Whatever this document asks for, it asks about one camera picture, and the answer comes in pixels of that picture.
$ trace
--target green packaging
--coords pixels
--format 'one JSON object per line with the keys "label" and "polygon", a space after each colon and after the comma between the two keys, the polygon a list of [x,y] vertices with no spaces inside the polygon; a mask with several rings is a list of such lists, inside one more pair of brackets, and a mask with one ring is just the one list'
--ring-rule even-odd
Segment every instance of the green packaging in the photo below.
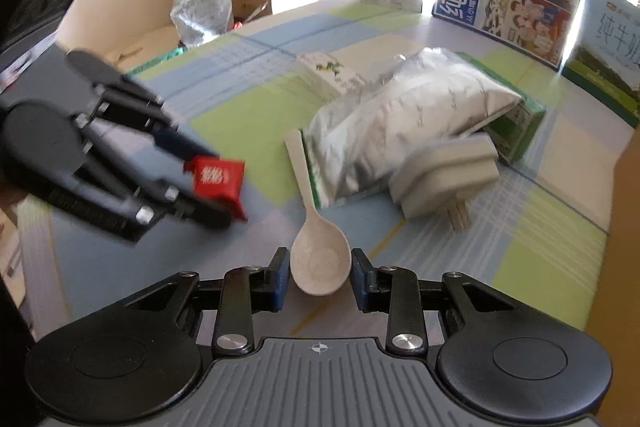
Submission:
{"label": "green packaging", "polygon": [[458,52],[457,54],[487,76],[513,89],[522,97],[516,107],[492,121],[483,129],[491,137],[500,157],[508,164],[515,163],[522,158],[529,148],[545,116],[545,107],[471,55],[464,52]]}

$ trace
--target foil package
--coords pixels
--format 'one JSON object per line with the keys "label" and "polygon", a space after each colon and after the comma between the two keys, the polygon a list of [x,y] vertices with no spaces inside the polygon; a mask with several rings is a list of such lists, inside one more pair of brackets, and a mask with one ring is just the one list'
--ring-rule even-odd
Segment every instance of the foil package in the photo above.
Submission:
{"label": "foil package", "polygon": [[452,52],[424,48],[320,108],[304,130],[320,205],[385,187],[425,144],[471,134],[519,101]]}

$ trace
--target table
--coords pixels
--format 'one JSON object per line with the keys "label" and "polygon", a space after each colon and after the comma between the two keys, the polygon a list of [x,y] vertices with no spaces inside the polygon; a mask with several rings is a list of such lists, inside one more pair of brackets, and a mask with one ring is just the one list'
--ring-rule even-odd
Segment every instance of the table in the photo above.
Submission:
{"label": "table", "polygon": [[[426,14],[327,0],[254,21],[138,76],[167,99],[186,133],[246,161],[248,223],[211,232],[165,218],[132,246],[41,203],[23,205],[36,334],[183,269],[210,279],[244,264],[265,266],[277,247],[290,247],[303,222],[282,138],[320,107],[297,73],[296,55],[327,52],[372,76],[396,55],[425,46],[467,52],[546,106],[526,155],[501,167],[500,181],[470,203],[474,224],[465,233],[454,233],[446,216],[404,220],[386,193],[321,213],[376,266],[404,266],[422,279],[464,271],[583,327],[607,237],[612,170],[631,127],[567,79],[485,36]],[[150,174],[183,175],[145,137],[103,131]],[[284,312],[256,315],[258,337],[384,335],[385,316],[360,314],[348,285],[325,298],[292,286]],[[437,341],[431,315],[428,331]]]}

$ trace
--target red package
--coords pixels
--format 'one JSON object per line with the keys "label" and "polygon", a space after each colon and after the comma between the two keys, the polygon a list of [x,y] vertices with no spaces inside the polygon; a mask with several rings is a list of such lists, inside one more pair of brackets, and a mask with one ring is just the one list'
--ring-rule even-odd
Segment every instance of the red package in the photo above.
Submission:
{"label": "red package", "polygon": [[185,162],[182,170],[193,172],[193,191],[197,195],[224,204],[234,219],[246,221],[240,203],[244,162],[196,156]]}

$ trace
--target wooden spoon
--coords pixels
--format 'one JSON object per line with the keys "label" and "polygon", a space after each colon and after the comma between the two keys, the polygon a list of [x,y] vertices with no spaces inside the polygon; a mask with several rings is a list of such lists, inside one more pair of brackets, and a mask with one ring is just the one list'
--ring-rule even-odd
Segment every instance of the wooden spoon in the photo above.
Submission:
{"label": "wooden spoon", "polygon": [[342,230],[316,210],[300,131],[291,131],[284,143],[306,210],[305,224],[291,247],[291,275],[303,292],[329,295],[340,288],[349,276],[349,243]]}

